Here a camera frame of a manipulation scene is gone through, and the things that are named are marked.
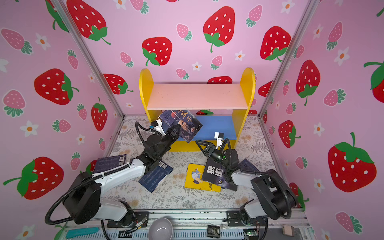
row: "book cover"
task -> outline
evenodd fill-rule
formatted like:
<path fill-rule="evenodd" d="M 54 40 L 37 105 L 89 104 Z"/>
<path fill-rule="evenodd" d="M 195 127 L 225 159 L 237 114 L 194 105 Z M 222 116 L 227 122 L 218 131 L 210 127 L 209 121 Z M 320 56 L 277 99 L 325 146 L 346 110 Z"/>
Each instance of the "book cover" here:
<path fill-rule="evenodd" d="M 210 182 L 201 180 L 203 171 L 204 165 L 189 164 L 187 170 L 187 177 L 185 179 L 185 188 L 220 192 L 221 187 Z"/>
<path fill-rule="evenodd" d="M 180 136 L 190 143 L 203 126 L 189 110 L 165 110 L 160 119 L 170 127 L 180 124 Z"/>

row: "pink wallpaper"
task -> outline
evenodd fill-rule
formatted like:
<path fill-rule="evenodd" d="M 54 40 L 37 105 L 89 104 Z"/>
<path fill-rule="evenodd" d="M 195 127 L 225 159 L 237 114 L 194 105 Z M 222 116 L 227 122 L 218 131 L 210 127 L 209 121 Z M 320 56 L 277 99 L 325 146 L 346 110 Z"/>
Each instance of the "pink wallpaper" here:
<path fill-rule="evenodd" d="M 67 31 L 49 2 L 1 6 L 2 239 L 54 239 L 63 224 L 46 225 L 47 210 L 105 154 L 118 124 Z M 63 217 L 60 205 L 53 219 Z"/>
<path fill-rule="evenodd" d="M 239 82 L 257 75 L 260 111 L 307 0 L 67 0 L 84 41 L 124 113 L 144 114 L 139 75 L 155 82 Z"/>
<path fill-rule="evenodd" d="M 322 1 L 266 126 L 317 239 L 378 239 L 384 197 L 382 2 Z"/>

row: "pink shelf board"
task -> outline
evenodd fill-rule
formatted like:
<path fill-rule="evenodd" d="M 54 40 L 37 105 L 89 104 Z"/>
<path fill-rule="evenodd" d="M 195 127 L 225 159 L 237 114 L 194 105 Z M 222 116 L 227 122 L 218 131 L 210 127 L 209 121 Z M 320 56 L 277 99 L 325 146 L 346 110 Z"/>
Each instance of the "pink shelf board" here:
<path fill-rule="evenodd" d="M 148 110 L 247 109 L 240 84 L 155 84 Z"/>

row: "red strawberry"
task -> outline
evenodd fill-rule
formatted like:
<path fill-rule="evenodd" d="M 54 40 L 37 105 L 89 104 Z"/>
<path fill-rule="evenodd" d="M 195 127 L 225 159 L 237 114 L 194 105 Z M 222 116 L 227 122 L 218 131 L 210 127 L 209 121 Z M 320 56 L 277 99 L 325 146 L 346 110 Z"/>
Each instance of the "red strawberry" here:
<path fill-rule="evenodd" d="M 3 185 L 20 179 L 17 191 L 25 199 L 37 199 L 56 188 L 62 181 L 64 172 L 57 163 L 47 157 L 38 157 L 22 170 L 22 176 L 5 181 Z"/>
<path fill-rule="evenodd" d="M 2 28 L 1 35 L 7 41 L 7 43 L 14 49 L 20 50 L 24 54 L 31 55 L 32 46 L 28 41 L 24 41 L 23 36 L 13 30 Z"/>
<path fill-rule="evenodd" d="M 108 112 L 104 105 L 101 104 L 100 98 L 99 102 L 95 103 L 91 109 L 91 117 L 96 130 L 101 131 L 107 122 Z"/>
<path fill-rule="evenodd" d="M 260 57 L 265 60 L 273 60 L 283 55 L 289 43 L 291 35 L 279 26 L 271 27 L 264 35 L 262 46 L 260 49 Z"/>
<path fill-rule="evenodd" d="M 77 105 L 77 111 L 79 111 L 79 117 L 82 120 L 87 119 L 87 110 L 84 108 L 84 105 L 79 103 L 79 105 Z"/>
<path fill-rule="evenodd" d="M 272 85 L 272 81 L 262 85 L 260 88 L 259 88 L 259 95 L 260 96 L 263 96 L 263 97 L 266 97 L 268 92 L 269 92 L 269 89 L 271 88 L 271 85 Z"/>
<path fill-rule="evenodd" d="M 168 63 L 170 54 L 172 53 L 171 41 L 163 36 L 145 39 L 143 44 L 143 54 L 153 65 L 163 66 Z"/>
<path fill-rule="evenodd" d="M 71 80 L 62 70 L 53 68 L 35 79 L 35 90 L 43 98 L 59 105 L 68 104 L 73 97 Z"/>
<path fill-rule="evenodd" d="M 343 24 L 341 22 L 338 22 L 333 27 L 332 31 L 329 33 L 328 42 L 327 42 L 328 51 L 331 51 L 337 45 L 337 41 L 341 38 L 342 33 L 343 33 Z"/>
<path fill-rule="evenodd" d="M 70 63 L 70 65 L 73 67 L 73 69 L 77 69 L 77 66 L 79 65 L 79 61 L 77 60 L 76 58 L 76 54 L 74 53 L 74 51 L 72 51 L 72 49 L 68 50 L 68 62 Z"/>
<path fill-rule="evenodd" d="M 203 26 L 205 40 L 216 47 L 227 44 L 233 37 L 235 31 L 235 11 L 225 6 L 220 8 L 208 18 Z"/>
<path fill-rule="evenodd" d="M 384 62 L 368 62 L 364 67 L 369 65 L 380 65 L 371 76 L 371 90 L 373 96 L 380 102 L 384 103 Z"/>
<path fill-rule="evenodd" d="M 376 167 L 368 153 L 355 147 L 355 134 L 351 132 L 353 145 L 341 142 L 328 152 L 328 165 L 332 181 L 344 192 L 356 191 L 370 184 L 376 177 Z"/>
<path fill-rule="evenodd" d="M 4 111 L 11 117 L 20 117 L 24 113 L 22 108 L 25 108 L 25 100 L 22 94 L 16 90 L 10 90 L 3 98 L 5 104 Z"/>
<path fill-rule="evenodd" d="M 209 79 L 207 83 L 232 83 L 232 78 L 228 76 L 214 77 Z"/>
<path fill-rule="evenodd" d="M 102 15 L 82 0 L 67 0 L 67 8 L 81 35 L 94 41 L 107 36 L 107 23 Z"/>
<path fill-rule="evenodd" d="M 357 234 L 362 233 L 362 225 L 352 215 L 349 216 L 345 212 L 338 212 L 335 214 L 336 221 L 348 232 L 355 231 Z"/>
<path fill-rule="evenodd" d="M 178 24 L 176 30 L 179 37 L 184 38 L 184 40 L 189 41 L 192 39 L 192 32 L 188 30 L 187 26 Z"/>
<path fill-rule="evenodd" d="M 280 139 L 287 148 L 290 148 L 295 144 L 295 138 L 301 138 L 301 136 L 296 137 L 296 127 L 290 120 L 280 124 L 278 131 Z"/>
<path fill-rule="evenodd" d="M 306 60 L 301 66 L 296 82 L 296 92 L 301 98 L 306 98 L 304 106 L 307 105 L 308 96 L 314 94 L 320 83 L 320 72 L 312 60 Z"/>

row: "yellow book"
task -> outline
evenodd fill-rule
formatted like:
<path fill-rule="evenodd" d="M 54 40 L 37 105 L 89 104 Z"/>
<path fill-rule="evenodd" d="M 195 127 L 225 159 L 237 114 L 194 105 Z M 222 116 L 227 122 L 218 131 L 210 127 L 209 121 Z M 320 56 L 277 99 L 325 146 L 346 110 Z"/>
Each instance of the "yellow book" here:
<path fill-rule="evenodd" d="M 204 165 L 197 164 L 188 165 L 187 178 L 185 179 L 185 188 L 220 192 L 220 186 L 201 180 L 204 167 Z"/>

